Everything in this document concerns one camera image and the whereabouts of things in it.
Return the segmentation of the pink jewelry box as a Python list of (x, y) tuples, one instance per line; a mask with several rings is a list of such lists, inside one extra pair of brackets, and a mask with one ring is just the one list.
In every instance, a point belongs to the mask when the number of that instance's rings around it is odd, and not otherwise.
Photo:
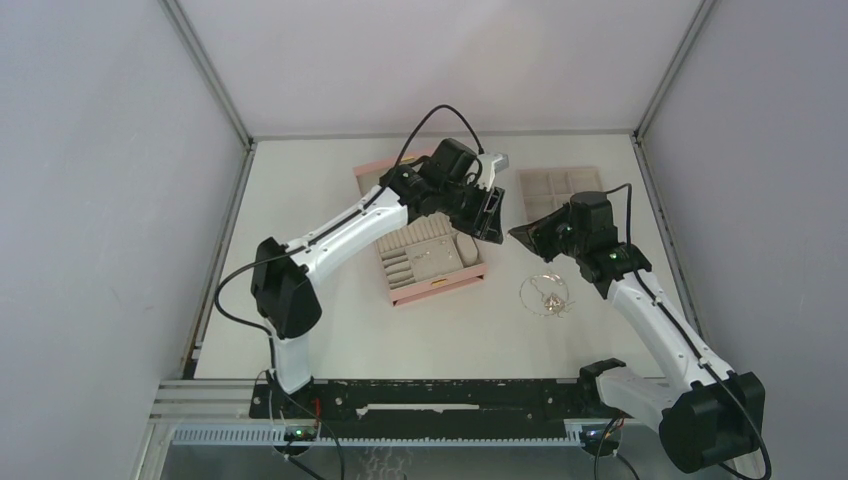
[(389, 232), (374, 242), (392, 305), (400, 306), (485, 279), (480, 250), (475, 265), (461, 262), (449, 218), (435, 213)]

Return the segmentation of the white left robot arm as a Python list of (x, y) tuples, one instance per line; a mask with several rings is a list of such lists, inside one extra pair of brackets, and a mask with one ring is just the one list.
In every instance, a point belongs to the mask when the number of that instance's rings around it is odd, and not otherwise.
[(311, 407), (308, 333), (322, 316), (318, 286), (380, 237), (434, 213), (474, 239), (502, 243), (504, 190), (495, 179), (508, 166), (505, 154), (445, 139), (431, 154), (393, 165), (362, 199), (318, 230), (258, 246), (250, 292), (272, 329), (277, 408), (298, 417)]

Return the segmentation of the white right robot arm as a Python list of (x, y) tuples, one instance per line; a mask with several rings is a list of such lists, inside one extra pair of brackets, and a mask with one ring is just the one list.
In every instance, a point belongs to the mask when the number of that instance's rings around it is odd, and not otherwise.
[(580, 371), (579, 406), (592, 416), (611, 408), (655, 431), (684, 473), (718, 466), (738, 479), (731, 462), (760, 453), (761, 478), (773, 475), (762, 436), (766, 390), (753, 372), (723, 360), (669, 302), (652, 265), (632, 241), (632, 221), (620, 233), (606, 192), (580, 192), (511, 237), (546, 262), (573, 259), (581, 276), (631, 325), (664, 374), (660, 386), (610, 358)]

